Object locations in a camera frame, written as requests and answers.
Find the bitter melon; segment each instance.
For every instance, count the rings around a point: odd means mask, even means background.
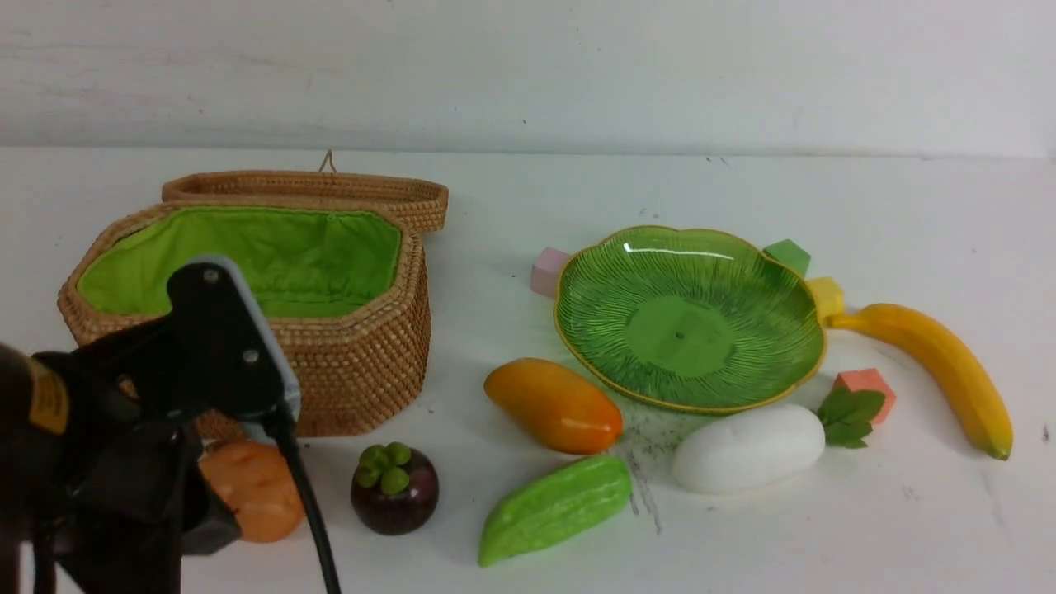
[[[485,522],[477,562],[549,549],[620,513],[630,472],[615,456],[583,458],[506,496]]]

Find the white table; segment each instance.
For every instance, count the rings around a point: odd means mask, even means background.
[[[0,339],[24,351],[72,339],[55,295],[111,221],[194,171],[314,170],[322,151],[0,149]],[[434,312],[427,387],[371,435],[304,451],[345,592],[993,594],[1056,590],[1056,165],[1045,162],[775,157],[593,157],[338,153],[342,170],[447,184],[447,228],[428,239]],[[528,273],[551,245],[576,250],[635,224],[715,227],[756,244],[793,238],[811,276],[852,305],[928,312],[975,350],[1016,428],[1012,459],[970,450],[925,372],[885,345],[832,336],[822,374],[792,397],[816,404],[832,376],[876,367],[899,394],[865,450],[830,449],[803,476],[711,498],[678,489],[670,452],[702,422],[627,404],[618,450],[637,465],[636,507],[548,552],[475,564],[504,494],[565,459],[485,397],[515,357],[572,365]],[[348,504],[356,457],[404,440],[429,453],[442,498],[417,533],[369,533]],[[26,575],[31,571],[26,568]],[[322,592],[306,526],[186,561],[186,592]]]

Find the toy banana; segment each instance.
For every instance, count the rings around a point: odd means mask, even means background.
[[[968,441],[992,458],[1012,453],[1012,421],[1001,395],[972,351],[937,320],[892,303],[874,303],[856,314],[826,319],[829,328],[851,330],[898,347],[917,359],[946,394]]]

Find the white wall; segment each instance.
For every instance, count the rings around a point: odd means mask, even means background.
[[[1053,0],[0,0],[0,144],[1056,154]]]

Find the green cube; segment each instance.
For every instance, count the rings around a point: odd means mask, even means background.
[[[799,276],[807,276],[807,268],[810,267],[810,254],[804,252],[803,247],[796,245],[791,239],[784,239],[762,248],[762,252],[792,268]]]

